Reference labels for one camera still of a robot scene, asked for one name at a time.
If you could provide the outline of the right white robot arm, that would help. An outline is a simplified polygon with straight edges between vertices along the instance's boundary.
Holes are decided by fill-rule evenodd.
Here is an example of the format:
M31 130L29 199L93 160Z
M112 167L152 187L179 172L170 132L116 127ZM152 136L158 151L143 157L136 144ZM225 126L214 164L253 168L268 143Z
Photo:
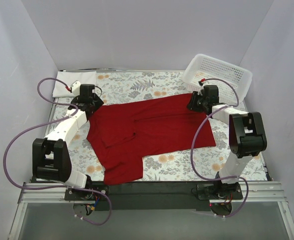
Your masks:
M191 144L190 160L193 170L196 169L194 147L204 125L210 118L228 125L230 153L224 167L215 178L206 178L196 173L203 180L219 182L213 186L213 192L217 198L224 199L230 195L232 192L230 185L239 181L250 160L267 148L262 115L259 112L241 111L234 105L220 102L219 89L216 85L205 85L202 90L193 91L187 109L205 114L205 119L196 130Z

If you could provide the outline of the white plastic basket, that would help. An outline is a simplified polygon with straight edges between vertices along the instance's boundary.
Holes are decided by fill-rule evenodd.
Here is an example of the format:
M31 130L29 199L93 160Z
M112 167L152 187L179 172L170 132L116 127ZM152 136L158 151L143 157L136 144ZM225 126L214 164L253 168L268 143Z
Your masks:
M202 79L212 79L206 85L216 85L219 97L228 104L242 102L246 97L252 82L253 74L240 66L205 55L197 54L189 63L182 75L186 88L193 92L199 91Z

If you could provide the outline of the floral patterned table mat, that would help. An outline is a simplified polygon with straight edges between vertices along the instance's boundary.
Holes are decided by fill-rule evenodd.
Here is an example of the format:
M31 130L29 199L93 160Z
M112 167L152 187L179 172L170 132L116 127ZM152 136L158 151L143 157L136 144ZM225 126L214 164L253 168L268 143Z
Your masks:
M100 72L96 84L101 88L100 98L105 105L124 104L187 93L182 81L182 72ZM197 171L204 177L214 178L223 168L230 153L228 127L226 124L209 120L215 147L196 148L193 153ZM90 125L83 125L68 146L72 168L87 174L94 181L104 178L101 165L87 134ZM142 159L143 181L198 181L190 162L190 151L176 151Z

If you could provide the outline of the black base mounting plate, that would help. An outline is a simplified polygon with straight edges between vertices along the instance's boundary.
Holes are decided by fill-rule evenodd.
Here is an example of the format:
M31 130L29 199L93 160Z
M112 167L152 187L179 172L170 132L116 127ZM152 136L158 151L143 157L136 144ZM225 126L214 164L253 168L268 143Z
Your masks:
M210 211L211 201L230 206L232 200L242 200L246 194L238 183L227 185L210 181L135 181L118 185L95 181L87 188L95 192L69 187L64 200L94 205L97 211Z

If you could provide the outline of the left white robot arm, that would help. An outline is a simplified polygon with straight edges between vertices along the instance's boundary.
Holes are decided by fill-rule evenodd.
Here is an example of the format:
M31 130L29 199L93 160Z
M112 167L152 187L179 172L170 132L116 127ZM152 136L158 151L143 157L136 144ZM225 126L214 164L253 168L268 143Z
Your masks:
M94 84L74 82L71 90L75 97L68 107L66 119L45 138L37 138L32 144L33 176L76 187L76 194L82 200L93 196L93 187L88 184L87 175L72 169L68 146L80 128L104 104L96 94L97 88Z

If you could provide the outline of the folded white t-shirt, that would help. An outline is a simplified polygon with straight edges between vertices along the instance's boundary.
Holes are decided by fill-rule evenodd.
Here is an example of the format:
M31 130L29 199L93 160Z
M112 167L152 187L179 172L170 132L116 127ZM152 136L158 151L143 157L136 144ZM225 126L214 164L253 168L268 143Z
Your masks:
M68 87L71 87L72 84L78 81L80 84L96 84L96 71L89 72L67 72L67 71L59 71L57 73L56 78L61 80ZM52 92L53 98L63 98L63 97L74 97L74 95L66 89L66 86L60 82L55 82L54 89Z

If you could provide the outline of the red t-shirt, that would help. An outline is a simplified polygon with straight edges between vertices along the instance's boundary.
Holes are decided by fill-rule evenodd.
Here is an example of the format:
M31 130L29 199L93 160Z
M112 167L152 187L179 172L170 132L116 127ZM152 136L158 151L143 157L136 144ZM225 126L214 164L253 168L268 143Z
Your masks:
M103 182L118 185L143 177L143 157L188 150L205 119L187 109L191 94L101 106L89 118L87 140L104 167ZM207 122L195 148L214 147Z

